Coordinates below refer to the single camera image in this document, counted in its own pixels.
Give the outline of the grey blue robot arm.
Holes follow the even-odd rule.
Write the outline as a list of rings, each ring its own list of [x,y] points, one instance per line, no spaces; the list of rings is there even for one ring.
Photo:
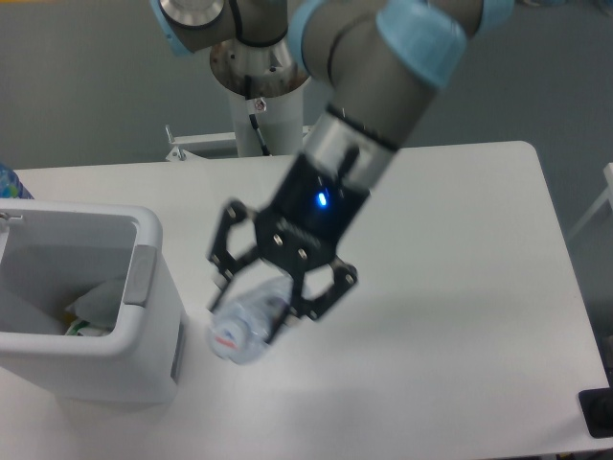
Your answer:
[[[504,23],[511,1],[154,1],[177,54],[235,40],[253,50],[286,43],[293,62],[333,95],[278,191],[262,209],[222,210],[209,261],[226,290],[263,260],[292,282],[273,320],[321,319],[357,283],[337,245],[371,190],[447,86],[467,43]]]

